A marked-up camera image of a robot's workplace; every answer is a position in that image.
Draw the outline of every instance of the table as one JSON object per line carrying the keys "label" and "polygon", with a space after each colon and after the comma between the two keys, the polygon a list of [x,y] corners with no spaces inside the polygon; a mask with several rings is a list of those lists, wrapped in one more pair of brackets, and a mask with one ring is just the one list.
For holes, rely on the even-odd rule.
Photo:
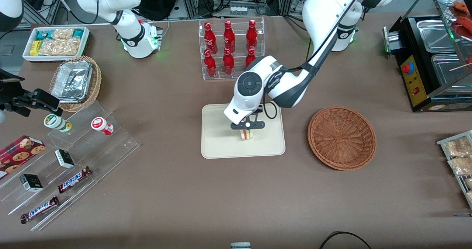
{"label": "table", "polygon": [[[471,129],[472,114],[411,112],[398,66],[383,53],[382,27],[398,16],[368,15],[300,104],[282,110],[283,155],[220,160],[201,156],[201,109],[228,103],[234,82],[202,80],[198,21],[172,22],[162,50],[146,59],[123,51],[112,26],[90,26],[86,53],[103,73],[99,100],[142,146],[40,232],[0,209],[0,247],[221,249],[248,241],[311,249],[344,230],[373,248],[470,248],[472,219],[452,217],[470,210],[435,142]],[[281,17],[265,21],[266,53],[298,66],[307,34]],[[48,89],[56,67],[25,62],[23,87]],[[332,170],[310,150],[308,122],[327,106],[371,122],[378,147],[364,168]],[[42,138],[45,115],[9,113],[0,146],[23,134]],[[361,243],[336,237],[325,248],[354,247]]]}

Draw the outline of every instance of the red switch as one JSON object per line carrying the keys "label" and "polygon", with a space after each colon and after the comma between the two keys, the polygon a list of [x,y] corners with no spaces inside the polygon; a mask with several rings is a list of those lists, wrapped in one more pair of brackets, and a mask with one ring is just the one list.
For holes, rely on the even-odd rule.
{"label": "red switch", "polygon": [[403,73],[408,73],[408,72],[410,72],[410,69],[411,69],[411,67],[410,67],[409,64],[405,64],[405,65],[402,66],[402,72],[403,72]]}

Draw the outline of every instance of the small black box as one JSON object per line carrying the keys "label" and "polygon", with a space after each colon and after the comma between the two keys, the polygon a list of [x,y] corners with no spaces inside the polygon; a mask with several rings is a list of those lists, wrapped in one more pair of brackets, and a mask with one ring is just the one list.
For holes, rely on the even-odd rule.
{"label": "small black box", "polygon": [[74,161],[72,160],[69,151],[58,149],[54,154],[56,154],[56,159],[58,160],[59,165],[68,169],[74,168]]}
{"label": "small black box", "polygon": [[42,185],[37,175],[27,173],[22,174],[20,176],[20,181],[26,191],[39,192],[42,190]]}

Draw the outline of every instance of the wicker basket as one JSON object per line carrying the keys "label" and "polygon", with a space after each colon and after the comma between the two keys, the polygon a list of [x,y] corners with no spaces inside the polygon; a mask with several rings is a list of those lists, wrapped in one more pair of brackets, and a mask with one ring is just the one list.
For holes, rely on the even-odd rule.
{"label": "wicker basket", "polygon": [[315,155],[337,170],[357,170],[374,156],[376,138],[371,124],[357,111],[332,106],[318,111],[308,126]]}
{"label": "wicker basket", "polygon": [[[101,84],[100,67],[98,67],[97,63],[92,58],[87,57],[87,56],[73,58],[73,59],[67,60],[66,62],[70,63],[70,62],[78,62],[78,61],[87,61],[93,65],[92,78],[90,80],[88,97],[86,101],[84,101],[83,103],[59,103],[59,107],[61,109],[63,109],[64,111],[68,111],[70,113],[75,113],[76,111],[79,111],[81,108],[86,106],[88,103],[95,101],[100,91],[100,84]],[[49,92],[52,91],[52,87],[54,86],[54,83],[56,82],[56,76],[58,75],[58,72],[59,72],[59,68],[56,69],[54,76],[52,76],[52,81],[49,84]]]}

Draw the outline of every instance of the red bottle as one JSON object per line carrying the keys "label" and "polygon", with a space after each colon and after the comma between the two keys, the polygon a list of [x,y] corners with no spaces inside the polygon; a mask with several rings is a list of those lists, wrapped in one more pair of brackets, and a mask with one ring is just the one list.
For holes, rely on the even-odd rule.
{"label": "red bottle", "polygon": [[225,48],[225,55],[223,56],[223,64],[225,65],[225,73],[228,76],[233,74],[233,69],[235,67],[235,60],[231,55],[231,50],[226,47]]}
{"label": "red bottle", "polygon": [[212,54],[216,54],[218,52],[218,46],[216,46],[215,33],[211,30],[210,23],[206,22],[204,24],[204,27],[205,27],[205,44]]}
{"label": "red bottle", "polygon": [[246,56],[246,68],[256,59],[256,56],[254,55],[254,48],[249,49],[247,51],[247,56]]}
{"label": "red bottle", "polygon": [[225,39],[225,47],[228,47],[231,52],[236,51],[236,39],[235,39],[235,32],[231,28],[231,21],[225,21],[225,33],[223,34],[223,38]]}
{"label": "red bottle", "polygon": [[257,30],[256,30],[256,21],[251,19],[249,20],[249,29],[246,33],[246,48],[249,49],[257,47]]}
{"label": "red bottle", "polygon": [[204,51],[205,54],[205,68],[207,70],[208,76],[209,77],[215,77],[216,76],[216,63],[215,59],[211,56],[211,52],[209,49],[205,49]]}

